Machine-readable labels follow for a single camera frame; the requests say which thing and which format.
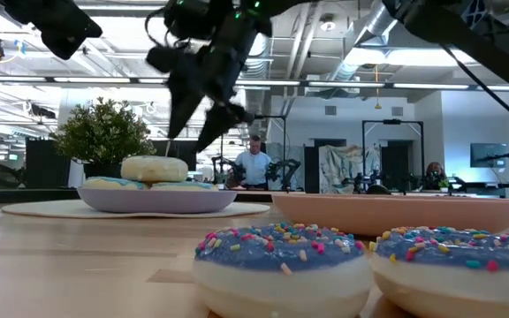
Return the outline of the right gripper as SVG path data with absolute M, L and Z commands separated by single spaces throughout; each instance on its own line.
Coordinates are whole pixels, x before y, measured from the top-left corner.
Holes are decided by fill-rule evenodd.
M 203 26 L 201 30 L 211 31 L 209 45 L 197 52 L 158 43 L 146 58 L 149 65 L 169 75 L 166 82 L 171 93 L 169 138 L 179 136 L 204 97 L 223 107 L 228 104 L 256 36 L 270 36 L 272 25 L 268 18 L 231 10 L 218 24 Z M 229 108 L 209 110 L 195 152 L 203 151 L 236 124 Z

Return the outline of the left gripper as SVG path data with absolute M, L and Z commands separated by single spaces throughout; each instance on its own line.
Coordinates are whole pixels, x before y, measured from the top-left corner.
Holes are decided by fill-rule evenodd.
M 85 38 L 103 34 L 73 0 L 0 0 L 0 9 L 20 24 L 33 24 L 45 46 L 63 60 L 70 59 Z

